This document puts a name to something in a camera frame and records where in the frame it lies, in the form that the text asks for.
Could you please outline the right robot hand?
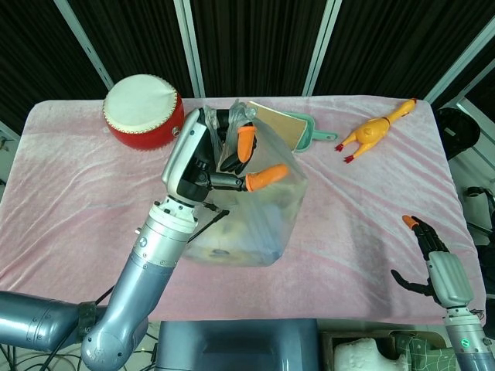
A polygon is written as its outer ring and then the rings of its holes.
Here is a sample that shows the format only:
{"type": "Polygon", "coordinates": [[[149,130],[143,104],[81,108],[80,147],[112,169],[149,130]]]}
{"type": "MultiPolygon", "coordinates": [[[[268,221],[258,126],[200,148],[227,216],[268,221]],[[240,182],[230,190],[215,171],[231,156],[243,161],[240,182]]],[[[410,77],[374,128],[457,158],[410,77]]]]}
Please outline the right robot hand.
{"type": "Polygon", "coordinates": [[[428,279],[426,284],[413,283],[396,270],[391,271],[392,277],[405,290],[431,297],[444,309],[467,307],[474,293],[460,259],[449,251],[432,226],[416,216],[403,215],[402,220],[417,238],[428,279]]]}

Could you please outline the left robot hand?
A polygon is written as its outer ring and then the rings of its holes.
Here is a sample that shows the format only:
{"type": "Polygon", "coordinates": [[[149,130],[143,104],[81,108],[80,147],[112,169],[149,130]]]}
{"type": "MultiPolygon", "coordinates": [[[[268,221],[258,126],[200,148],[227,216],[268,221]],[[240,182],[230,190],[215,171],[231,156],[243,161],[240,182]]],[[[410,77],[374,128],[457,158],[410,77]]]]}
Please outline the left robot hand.
{"type": "Polygon", "coordinates": [[[212,190],[254,192],[289,174],[287,165],[277,164],[241,175],[257,147],[253,121],[236,125],[227,110],[213,113],[212,118],[207,120],[204,108],[187,115],[162,173],[171,199],[196,206],[212,190]]]}

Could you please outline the clear plastic bag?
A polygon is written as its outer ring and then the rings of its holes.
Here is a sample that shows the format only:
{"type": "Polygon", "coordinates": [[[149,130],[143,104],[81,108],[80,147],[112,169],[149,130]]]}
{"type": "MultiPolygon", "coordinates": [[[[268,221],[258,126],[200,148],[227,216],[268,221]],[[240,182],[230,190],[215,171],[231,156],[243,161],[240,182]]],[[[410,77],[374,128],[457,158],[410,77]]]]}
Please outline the clear plastic bag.
{"type": "MultiPolygon", "coordinates": [[[[208,106],[204,109],[209,122],[213,120],[213,113],[220,110],[208,106]]],[[[241,220],[259,220],[264,217],[271,223],[280,223],[291,236],[306,194],[306,175],[287,144],[270,126],[256,118],[254,108],[248,107],[244,102],[236,101],[227,111],[234,124],[245,124],[251,119],[256,127],[257,147],[241,175],[261,172],[277,164],[287,165],[289,174],[281,181],[254,192],[210,191],[203,204],[195,209],[199,224],[189,242],[225,216],[235,216],[241,220]]]]}

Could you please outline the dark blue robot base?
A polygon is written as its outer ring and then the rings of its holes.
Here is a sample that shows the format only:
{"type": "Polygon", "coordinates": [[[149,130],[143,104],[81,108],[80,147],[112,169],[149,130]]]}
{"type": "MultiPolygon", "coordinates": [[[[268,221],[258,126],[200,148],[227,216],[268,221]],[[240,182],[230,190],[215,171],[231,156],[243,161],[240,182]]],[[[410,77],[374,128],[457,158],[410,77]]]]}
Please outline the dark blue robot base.
{"type": "Polygon", "coordinates": [[[161,322],[155,371],[319,371],[315,319],[161,322]]]}

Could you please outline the red drum with white skin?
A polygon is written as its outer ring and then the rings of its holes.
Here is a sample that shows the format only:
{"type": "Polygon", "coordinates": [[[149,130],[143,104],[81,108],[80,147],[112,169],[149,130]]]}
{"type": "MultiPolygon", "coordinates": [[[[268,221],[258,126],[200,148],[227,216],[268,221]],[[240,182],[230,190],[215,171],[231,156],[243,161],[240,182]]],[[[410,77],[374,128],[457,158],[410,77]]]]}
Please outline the red drum with white skin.
{"type": "Polygon", "coordinates": [[[124,145],[154,150],[177,138],[184,124],[182,98],[168,81],[136,74],[117,82],[103,103],[110,132],[124,145]]]}

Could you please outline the green checked cloth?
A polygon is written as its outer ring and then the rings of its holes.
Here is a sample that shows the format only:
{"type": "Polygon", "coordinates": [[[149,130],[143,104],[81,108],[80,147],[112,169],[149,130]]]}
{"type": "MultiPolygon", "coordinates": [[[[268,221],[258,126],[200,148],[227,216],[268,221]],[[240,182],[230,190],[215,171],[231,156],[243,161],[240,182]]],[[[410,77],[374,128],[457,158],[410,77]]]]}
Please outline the green checked cloth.
{"type": "Polygon", "coordinates": [[[456,356],[450,348],[438,348],[417,335],[396,334],[395,345],[407,362],[407,371],[456,371],[456,356]]]}

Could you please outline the brown cardboard booklet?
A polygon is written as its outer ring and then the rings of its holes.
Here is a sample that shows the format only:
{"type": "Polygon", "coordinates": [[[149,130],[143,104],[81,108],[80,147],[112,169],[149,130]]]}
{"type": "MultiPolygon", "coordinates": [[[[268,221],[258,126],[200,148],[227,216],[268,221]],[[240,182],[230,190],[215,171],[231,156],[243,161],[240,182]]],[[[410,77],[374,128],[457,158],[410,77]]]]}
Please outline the brown cardboard booklet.
{"type": "Polygon", "coordinates": [[[260,105],[254,101],[248,101],[247,106],[254,108],[256,118],[270,126],[292,151],[296,150],[306,130],[306,121],[260,105]]]}

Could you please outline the pink striped fleece blanket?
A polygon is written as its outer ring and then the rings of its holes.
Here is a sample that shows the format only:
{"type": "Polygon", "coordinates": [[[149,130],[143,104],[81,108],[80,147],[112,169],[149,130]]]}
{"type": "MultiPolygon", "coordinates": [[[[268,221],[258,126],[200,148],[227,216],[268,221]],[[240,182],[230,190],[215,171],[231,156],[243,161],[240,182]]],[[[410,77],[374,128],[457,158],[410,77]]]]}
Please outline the pink striped fleece blanket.
{"type": "MultiPolygon", "coordinates": [[[[0,200],[0,291],[79,303],[118,279],[151,205],[166,190],[170,147],[136,151],[108,130],[99,100],[46,100],[26,119],[0,200]]],[[[428,276],[402,221],[433,226],[463,262],[471,308],[486,292],[430,105],[398,120],[351,163],[315,142],[296,160],[308,179],[291,240],[269,267],[182,259],[151,320],[355,318],[436,324],[433,299],[401,288],[428,276]]]]}

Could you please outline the white foam block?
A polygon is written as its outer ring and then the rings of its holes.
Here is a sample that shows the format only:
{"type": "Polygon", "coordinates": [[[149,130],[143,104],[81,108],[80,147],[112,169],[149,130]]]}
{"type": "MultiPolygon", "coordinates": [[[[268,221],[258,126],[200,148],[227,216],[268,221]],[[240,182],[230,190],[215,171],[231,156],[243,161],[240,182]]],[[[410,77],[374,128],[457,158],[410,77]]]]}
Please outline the white foam block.
{"type": "Polygon", "coordinates": [[[409,371],[407,357],[392,360],[378,350],[375,339],[364,338],[335,348],[334,371],[409,371]]]}

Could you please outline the teal plastic dustpan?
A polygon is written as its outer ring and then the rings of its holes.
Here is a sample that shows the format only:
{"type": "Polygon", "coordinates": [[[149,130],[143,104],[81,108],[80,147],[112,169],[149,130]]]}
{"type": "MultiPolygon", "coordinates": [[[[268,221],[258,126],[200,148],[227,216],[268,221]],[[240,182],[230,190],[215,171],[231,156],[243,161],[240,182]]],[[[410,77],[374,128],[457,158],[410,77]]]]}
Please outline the teal plastic dustpan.
{"type": "Polygon", "coordinates": [[[334,142],[339,137],[337,133],[318,130],[316,128],[316,120],[312,115],[296,112],[286,112],[286,114],[306,122],[306,129],[299,139],[299,143],[295,147],[294,152],[306,151],[313,141],[334,142]]]}

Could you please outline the black round stool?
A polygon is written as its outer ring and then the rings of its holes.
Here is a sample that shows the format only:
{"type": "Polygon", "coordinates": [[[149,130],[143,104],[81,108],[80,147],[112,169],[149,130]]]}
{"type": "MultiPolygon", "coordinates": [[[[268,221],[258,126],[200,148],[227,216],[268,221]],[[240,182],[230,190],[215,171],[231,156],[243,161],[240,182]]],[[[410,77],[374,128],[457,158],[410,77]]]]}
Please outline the black round stool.
{"type": "Polygon", "coordinates": [[[480,126],[459,109],[441,108],[435,112],[435,120],[448,160],[473,147],[480,139],[480,126]]]}

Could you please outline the yellow rubber chicken toy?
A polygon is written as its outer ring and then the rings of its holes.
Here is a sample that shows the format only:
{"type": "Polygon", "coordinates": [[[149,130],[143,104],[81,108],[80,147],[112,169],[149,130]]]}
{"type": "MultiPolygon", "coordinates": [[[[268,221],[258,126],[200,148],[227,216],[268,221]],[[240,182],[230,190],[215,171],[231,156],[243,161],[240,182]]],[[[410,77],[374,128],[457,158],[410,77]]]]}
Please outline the yellow rubber chicken toy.
{"type": "Polygon", "coordinates": [[[387,116],[371,118],[353,130],[334,150],[341,152],[348,144],[358,143],[359,148],[352,155],[344,158],[345,163],[351,163],[378,144],[389,132],[391,125],[399,118],[410,114],[415,109],[416,104],[417,99],[412,98],[387,116]]]}

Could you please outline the white metal frame post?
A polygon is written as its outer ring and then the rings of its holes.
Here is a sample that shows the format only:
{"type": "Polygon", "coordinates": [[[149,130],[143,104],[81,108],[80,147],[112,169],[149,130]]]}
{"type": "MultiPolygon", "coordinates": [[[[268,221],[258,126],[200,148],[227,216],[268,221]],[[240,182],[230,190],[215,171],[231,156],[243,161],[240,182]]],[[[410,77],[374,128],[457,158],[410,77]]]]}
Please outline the white metal frame post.
{"type": "Polygon", "coordinates": [[[312,96],[343,0],[326,0],[302,96],[312,96]]]}
{"type": "Polygon", "coordinates": [[[87,58],[90,60],[93,68],[96,70],[103,84],[108,90],[110,90],[114,86],[114,82],[107,72],[107,69],[102,63],[101,58],[97,54],[97,51],[91,43],[89,37],[84,31],[84,28],[81,25],[79,19],[71,8],[70,3],[68,2],[68,0],[53,0],[53,2],[57,7],[59,13],[62,15],[64,21],[70,28],[74,37],[77,39],[81,48],[87,55],[87,58]]]}
{"type": "Polygon", "coordinates": [[[434,103],[493,37],[495,37],[495,15],[426,94],[424,100],[429,104],[434,103]]]}
{"type": "Polygon", "coordinates": [[[196,30],[191,1],[173,0],[173,2],[186,57],[186,64],[189,71],[189,78],[193,88],[193,94],[195,98],[204,98],[206,96],[206,92],[203,82],[200,54],[196,40],[196,30]]]}

